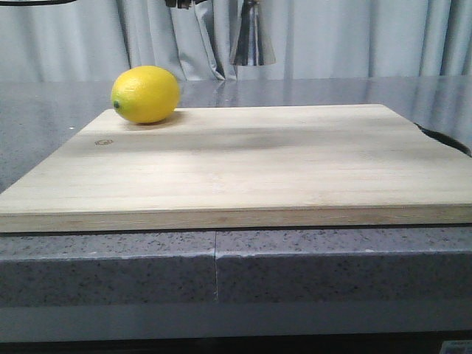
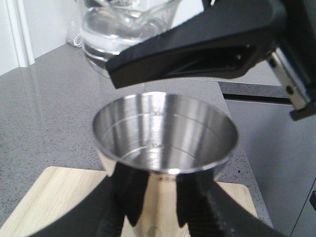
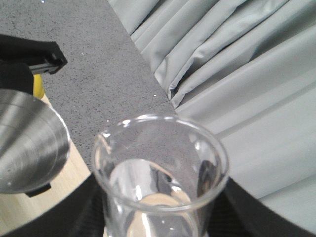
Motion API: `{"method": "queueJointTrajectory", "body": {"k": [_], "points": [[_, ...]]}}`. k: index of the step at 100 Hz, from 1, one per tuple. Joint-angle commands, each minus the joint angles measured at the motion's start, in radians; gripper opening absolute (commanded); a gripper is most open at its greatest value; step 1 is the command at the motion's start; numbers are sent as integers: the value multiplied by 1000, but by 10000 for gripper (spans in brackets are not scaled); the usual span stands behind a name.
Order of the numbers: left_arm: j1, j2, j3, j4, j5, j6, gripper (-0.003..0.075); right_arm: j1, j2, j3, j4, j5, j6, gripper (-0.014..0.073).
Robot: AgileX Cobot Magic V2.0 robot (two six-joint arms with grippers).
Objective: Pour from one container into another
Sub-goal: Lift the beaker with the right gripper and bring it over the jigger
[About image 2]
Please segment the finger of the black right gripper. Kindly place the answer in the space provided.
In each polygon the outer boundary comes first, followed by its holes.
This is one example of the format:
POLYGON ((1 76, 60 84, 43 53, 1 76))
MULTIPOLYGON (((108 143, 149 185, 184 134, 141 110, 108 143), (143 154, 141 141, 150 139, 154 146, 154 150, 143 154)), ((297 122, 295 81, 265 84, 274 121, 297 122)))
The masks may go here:
POLYGON ((234 79, 277 46, 286 25, 279 0, 221 0, 106 64, 115 88, 168 78, 234 79))

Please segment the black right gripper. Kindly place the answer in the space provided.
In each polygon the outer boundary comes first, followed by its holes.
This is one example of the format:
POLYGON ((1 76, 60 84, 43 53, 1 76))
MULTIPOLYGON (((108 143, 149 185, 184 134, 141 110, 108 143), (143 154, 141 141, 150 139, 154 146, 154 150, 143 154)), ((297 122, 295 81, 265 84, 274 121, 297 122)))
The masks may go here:
POLYGON ((235 79, 258 62, 268 59, 294 106, 293 120, 316 113, 316 2, 314 0, 204 0, 208 20, 219 28, 270 33, 271 43, 251 63, 242 67, 208 71, 208 76, 235 79))

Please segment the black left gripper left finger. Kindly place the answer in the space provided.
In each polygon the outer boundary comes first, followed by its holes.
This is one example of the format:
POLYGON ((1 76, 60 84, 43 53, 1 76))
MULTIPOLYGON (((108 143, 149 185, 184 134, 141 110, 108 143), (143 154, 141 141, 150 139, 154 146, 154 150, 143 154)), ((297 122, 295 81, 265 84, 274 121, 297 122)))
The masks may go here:
POLYGON ((119 237, 124 220, 140 221, 148 173, 118 163, 78 205, 35 237, 119 237))

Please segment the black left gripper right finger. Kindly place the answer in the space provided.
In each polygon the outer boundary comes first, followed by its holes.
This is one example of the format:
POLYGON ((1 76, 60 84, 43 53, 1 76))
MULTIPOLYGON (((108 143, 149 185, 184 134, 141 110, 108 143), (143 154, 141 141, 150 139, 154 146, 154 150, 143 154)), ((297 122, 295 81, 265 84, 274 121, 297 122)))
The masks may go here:
POLYGON ((193 237, 280 237, 251 215, 215 181, 213 170, 176 176, 176 215, 193 237))

